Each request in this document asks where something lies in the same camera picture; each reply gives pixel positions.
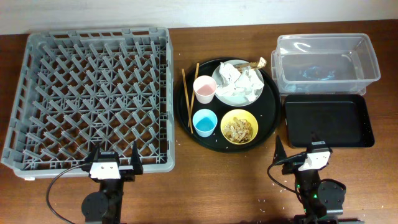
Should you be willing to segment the food scraps pile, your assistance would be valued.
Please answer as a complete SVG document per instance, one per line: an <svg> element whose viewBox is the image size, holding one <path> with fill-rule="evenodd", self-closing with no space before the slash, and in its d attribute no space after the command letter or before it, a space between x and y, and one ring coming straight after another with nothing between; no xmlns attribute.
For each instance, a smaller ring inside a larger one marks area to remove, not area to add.
<svg viewBox="0 0 398 224"><path fill-rule="evenodd" d="M243 144L252 139L253 128L246 119L234 117L223 126L223 134L232 143Z"/></svg>

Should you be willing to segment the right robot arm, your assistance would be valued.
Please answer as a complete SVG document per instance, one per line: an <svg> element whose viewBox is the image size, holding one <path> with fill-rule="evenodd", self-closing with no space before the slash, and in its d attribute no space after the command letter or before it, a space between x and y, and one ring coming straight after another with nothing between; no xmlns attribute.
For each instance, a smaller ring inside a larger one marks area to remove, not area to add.
<svg viewBox="0 0 398 224"><path fill-rule="evenodd" d="M280 140L275 139L275 153L270 167L282 166L282 174L295 176L294 188L269 176L274 183L293 192L303 205L304 214L294 216L294 223L338 223L343 214L346 186L333 179L321 179L319 171L328 165L332 149L312 134L306 151L287 156Z"/></svg>

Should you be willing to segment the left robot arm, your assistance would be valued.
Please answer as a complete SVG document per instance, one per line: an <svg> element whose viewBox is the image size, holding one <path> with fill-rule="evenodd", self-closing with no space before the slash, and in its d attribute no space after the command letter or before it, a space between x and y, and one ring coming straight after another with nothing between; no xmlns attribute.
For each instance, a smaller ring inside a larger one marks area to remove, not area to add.
<svg viewBox="0 0 398 224"><path fill-rule="evenodd" d="M83 171L99 183L99 191L85 197L81 212L85 223L119 223L123 203L125 182L134 182L136 175L143 174L136 143L132 144L132 155L127 169L120 169L119 156L115 152L101 151L99 145L85 159Z"/></svg>

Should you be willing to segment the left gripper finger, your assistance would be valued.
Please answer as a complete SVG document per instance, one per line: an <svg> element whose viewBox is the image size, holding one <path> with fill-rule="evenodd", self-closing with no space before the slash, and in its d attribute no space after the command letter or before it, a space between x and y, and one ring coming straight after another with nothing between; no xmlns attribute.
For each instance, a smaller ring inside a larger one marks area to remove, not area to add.
<svg viewBox="0 0 398 224"><path fill-rule="evenodd" d="M94 149L89 153L89 155L85 158L85 164L92 164L94 161L98 159L98 152L100 151L100 145L95 144Z"/></svg>
<svg viewBox="0 0 398 224"><path fill-rule="evenodd" d="M132 145L132 156L130 160L130 165L132 166L132 169L134 171L135 175L142 175L144 172L142 162L140 159L139 151L137 149L137 144L134 141Z"/></svg>

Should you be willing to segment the gold foil wrapper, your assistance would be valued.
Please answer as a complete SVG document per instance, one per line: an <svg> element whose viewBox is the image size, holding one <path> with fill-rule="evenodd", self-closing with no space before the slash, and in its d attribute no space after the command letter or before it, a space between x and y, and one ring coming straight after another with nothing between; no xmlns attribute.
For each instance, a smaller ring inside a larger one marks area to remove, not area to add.
<svg viewBox="0 0 398 224"><path fill-rule="evenodd" d="M258 62L247 62L247 63L240 63L234 66L238 70L242 71L244 68L249 67L252 70L255 69L262 69L267 65L267 61L261 57Z"/></svg>

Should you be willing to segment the pink plastic cup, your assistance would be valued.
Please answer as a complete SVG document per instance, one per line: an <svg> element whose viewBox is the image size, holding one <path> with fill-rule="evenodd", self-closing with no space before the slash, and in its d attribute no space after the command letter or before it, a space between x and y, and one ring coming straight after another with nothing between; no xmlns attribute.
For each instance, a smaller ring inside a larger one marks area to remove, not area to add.
<svg viewBox="0 0 398 224"><path fill-rule="evenodd" d="M193 90L197 100L202 104L208 104L212 101L217 84L216 81L208 75L199 76L193 82Z"/></svg>

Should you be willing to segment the blue plastic cup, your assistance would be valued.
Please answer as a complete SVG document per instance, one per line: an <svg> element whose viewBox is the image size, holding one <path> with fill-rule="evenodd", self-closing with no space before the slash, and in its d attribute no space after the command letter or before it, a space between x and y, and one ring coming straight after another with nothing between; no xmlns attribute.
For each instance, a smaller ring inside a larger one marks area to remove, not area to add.
<svg viewBox="0 0 398 224"><path fill-rule="evenodd" d="M209 109L200 109L193 115L193 127L200 137L209 137L218 123L217 115Z"/></svg>

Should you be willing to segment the yellow bowl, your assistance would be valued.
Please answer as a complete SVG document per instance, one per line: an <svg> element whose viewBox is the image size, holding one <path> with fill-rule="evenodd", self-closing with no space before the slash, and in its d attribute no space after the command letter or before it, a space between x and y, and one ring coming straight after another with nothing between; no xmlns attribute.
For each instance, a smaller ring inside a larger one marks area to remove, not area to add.
<svg viewBox="0 0 398 224"><path fill-rule="evenodd" d="M251 142L257 135L258 131L259 131L259 125L257 122L257 119L254 117L254 115L252 115L250 112L246 111L246 110L242 110L242 109L235 109L235 110L231 110L229 112L227 112L222 120L221 120L221 124L220 124L220 128L221 128L221 133L223 134L223 126L226 125L229 121L231 121L234 117L238 118L238 119L246 119L248 122L251 123L252 128L253 128L253 134L252 134L252 139L249 141Z"/></svg>

